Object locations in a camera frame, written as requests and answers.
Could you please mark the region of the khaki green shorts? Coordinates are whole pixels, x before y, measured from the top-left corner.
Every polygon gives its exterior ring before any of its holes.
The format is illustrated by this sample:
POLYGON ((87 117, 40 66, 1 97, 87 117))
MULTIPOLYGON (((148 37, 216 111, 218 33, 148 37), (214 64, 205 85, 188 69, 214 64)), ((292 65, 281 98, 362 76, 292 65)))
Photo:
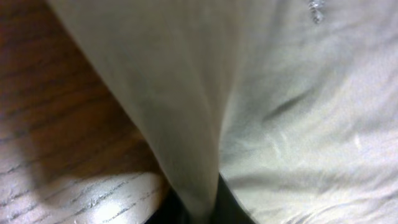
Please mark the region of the khaki green shorts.
POLYGON ((50 1, 189 223, 397 222, 397 2, 50 1))

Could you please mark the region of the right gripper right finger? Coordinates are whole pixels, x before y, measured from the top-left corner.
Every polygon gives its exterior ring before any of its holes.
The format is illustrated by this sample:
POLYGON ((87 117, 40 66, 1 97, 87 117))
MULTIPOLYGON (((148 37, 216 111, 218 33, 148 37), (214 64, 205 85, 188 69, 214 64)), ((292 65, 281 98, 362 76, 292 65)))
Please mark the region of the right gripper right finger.
POLYGON ((213 224, 255 224, 235 199, 222 175, 219 175, 213 224))

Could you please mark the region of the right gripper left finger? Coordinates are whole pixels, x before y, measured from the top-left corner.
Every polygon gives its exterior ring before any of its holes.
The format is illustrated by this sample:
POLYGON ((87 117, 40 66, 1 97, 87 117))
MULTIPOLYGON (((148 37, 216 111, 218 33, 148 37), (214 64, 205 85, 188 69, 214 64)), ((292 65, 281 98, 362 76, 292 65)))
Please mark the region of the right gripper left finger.
POLYGON ((144 224, 189 224, 189 217, 178 195, 169 189, 160 207, 144 224))

